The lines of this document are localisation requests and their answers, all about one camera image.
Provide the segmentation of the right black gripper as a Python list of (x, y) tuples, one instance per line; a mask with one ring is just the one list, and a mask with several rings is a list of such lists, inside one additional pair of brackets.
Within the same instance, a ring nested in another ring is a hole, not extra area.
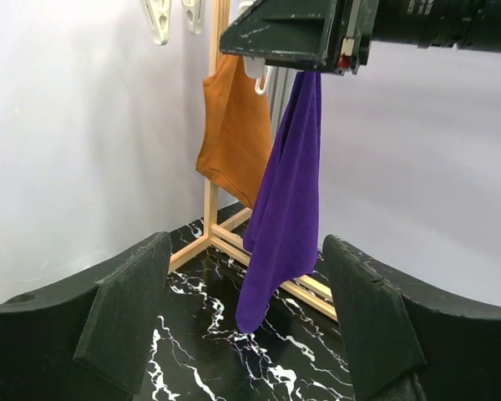
[(367, 65), (374, 41), (501, 53), (501, 1), (253, 2), (221, 34), (223, 54), (271, 63)]

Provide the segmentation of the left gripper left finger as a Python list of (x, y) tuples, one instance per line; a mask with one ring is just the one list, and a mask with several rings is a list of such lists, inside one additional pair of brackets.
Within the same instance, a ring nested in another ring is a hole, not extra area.
[(131, 400), (142, 388), (172, 244), (157, 232), (0, 304), (0, 400)]

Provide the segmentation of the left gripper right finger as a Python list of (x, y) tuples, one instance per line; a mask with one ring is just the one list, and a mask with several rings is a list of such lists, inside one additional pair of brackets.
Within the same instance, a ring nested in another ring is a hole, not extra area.
[(423, 282), (334, 235), (322, 254), (356, 399), (501, 400), (501, 307)]

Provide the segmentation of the white clip hanger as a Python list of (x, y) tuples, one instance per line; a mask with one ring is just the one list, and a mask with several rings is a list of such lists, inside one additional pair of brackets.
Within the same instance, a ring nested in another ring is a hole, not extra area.
[[(145, 20), (149, 25), (153, 42), (158, 46), (166, 45), (170, 40), (171, 1), (141, 1)], [(200, 35), (204, 27), (205, 1), (182, 1), (185, 22), (188, 31)], [(255, 80), (255, 92), (264, 95), (268, 90), (273, 68), (266, 66), (263, 58), (245, 56), (246, 75)]]

